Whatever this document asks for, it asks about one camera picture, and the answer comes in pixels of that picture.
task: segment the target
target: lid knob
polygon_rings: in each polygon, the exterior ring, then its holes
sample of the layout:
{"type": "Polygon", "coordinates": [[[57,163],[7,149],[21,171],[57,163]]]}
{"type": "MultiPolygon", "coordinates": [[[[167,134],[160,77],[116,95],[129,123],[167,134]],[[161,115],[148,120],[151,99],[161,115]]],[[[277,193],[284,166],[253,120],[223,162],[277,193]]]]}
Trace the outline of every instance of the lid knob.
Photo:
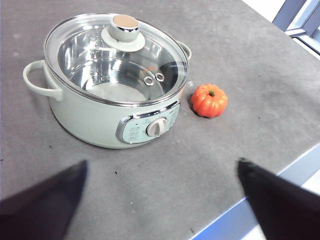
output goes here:
{"type": "Polygon", "coordinates": [[[139,31],[139,22],[134,17],[123,14],[115,15],[108,28],[110,36],[123,43],[131,43],[136,40],[139,31]]]}

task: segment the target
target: orange pumpkin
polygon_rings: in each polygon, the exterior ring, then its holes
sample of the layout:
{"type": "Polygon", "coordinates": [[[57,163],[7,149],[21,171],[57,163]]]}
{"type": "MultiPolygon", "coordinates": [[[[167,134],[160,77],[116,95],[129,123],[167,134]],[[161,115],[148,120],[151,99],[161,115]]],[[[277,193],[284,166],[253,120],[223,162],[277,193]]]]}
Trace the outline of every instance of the orange pumpkin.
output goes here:
{"type": "Polygon", "coordinates": [[[193,110],[202,117],[220,116],[227,107],[228,97],[217,85],[204,84],[198,86],[192,95],[193,110]]]}

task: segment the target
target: control panel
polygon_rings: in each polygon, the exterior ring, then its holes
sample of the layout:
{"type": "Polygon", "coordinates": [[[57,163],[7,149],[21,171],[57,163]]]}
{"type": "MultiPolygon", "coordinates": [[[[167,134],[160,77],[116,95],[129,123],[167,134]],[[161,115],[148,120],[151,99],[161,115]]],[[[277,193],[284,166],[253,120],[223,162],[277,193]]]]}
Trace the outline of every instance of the control panel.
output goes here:
{"type": "Polygon", "coordinates": [[[128,116],[118,125],[116,136],[127,144],[139,144],[161,136],[174,124],[180,102],[154,112],[128,116]]]}

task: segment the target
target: lid rim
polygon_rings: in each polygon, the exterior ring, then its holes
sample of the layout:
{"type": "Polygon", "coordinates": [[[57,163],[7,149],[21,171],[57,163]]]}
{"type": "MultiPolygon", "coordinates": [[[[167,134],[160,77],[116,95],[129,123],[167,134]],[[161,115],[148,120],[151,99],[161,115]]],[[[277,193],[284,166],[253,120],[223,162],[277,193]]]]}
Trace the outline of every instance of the lid rim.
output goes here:
{"type": "Polygon", "coordinates": [[[66,81],[64,80],[53,68],[52,64],[50,63],[49,61],[49,58],[47,56],[47,43],[48,43],[48,40],[49,40],[49,37],[52,35],[52,33],[61,25],[63,25],[64,23],[66,22],[69,22],[73,19],[76,19],[76,18],[79,18],[79,17],[83,17],[83,16],[92,16],[92,15],[117,15],[116,13],[85,13],[85,14],[79,14],[79,15],[76,15],[76,16],[73,16],[73,17],[70,17],[70,18],[67,18],[63,21],[61,21],[60,23],[58,23],[57,25],[55,25],[51,31],[48,33],[48,35],[46,36],[45,38],[45,41],[43,43],[43,52],[44,52],[44,58],[45,58],[45,63],[46,65],[48,66],[48,69],[50,71],[51,74],[53,74],[53,76],[60,82],[62,83],[64,86],[66,86],[68,89],[72,90],[74,93],[77,93],[87,99],[90,99],[92,101],[95,101],[95,102],[98,102],[98,103],[102,103],[102,104],[106,104],[106,105],[112,105],[112,106],[119,106],[119,107],[146,107],[146,106],[151,106],[151,105],[155,105],[155,104],[158,104],[158,103],[162,103],[174,96],[176,96],[183,88],[184,86],[186,85],[187,83],[187,76],[189,74],[189,60],[188,60],[188,56],[186,54],[186,52],[183,50],[183,48],[177,43],[177,41],[171,37],[169,34],[167,34],[166,32],[160,30],[159,28],[149,24],[148,22],[146,21],[143,21],[143,20],[139,20],[139,19],[136,19],[137,21],[140,21],[140,22],[143,22],[155,29],[157,29],[158,31],[162,32],[163,34],[165,34],[166,36],[168,36],[175,44],[175,46],[181,50],[182,54],[184,55],[185,57],[185,63],[186,63],[186,74],[185,74],[185,77],[184,79],[182,80],[182,83],[181,85],[173,92],[171,93],[170,95],[162,95],[163,97],[160,97],[160,98],[156,98],[156,99],[153,99],[153,100],[147,100],[147,101],[138,101],[138,102],[127,102],[127,101],[112,101],[112,100],[108,100],[106,98],[103,98],[103,97],[100,97],[100,96],[97,96],[97,95],[94,95],[92,93],[89,93],[87,91],[84,91],[82,88],[80,88],[79,86],[77,86],[76,84],[74,84],[73,82],[71,81],[66,81]]]}

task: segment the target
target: glass lid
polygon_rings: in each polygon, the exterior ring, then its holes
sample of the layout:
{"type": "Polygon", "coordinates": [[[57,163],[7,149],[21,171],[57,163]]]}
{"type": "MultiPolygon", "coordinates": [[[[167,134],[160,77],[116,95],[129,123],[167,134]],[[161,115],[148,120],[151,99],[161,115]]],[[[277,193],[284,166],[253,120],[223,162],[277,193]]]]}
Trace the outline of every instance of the glass lid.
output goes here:
{"type": "Polygon", "coordinates": [[[186,83],[188,60],[169,35],[133,17],[84,14],[57,25],[44,43],[50,71],[86,98],[118,106],[167,100],[186,83]]]}

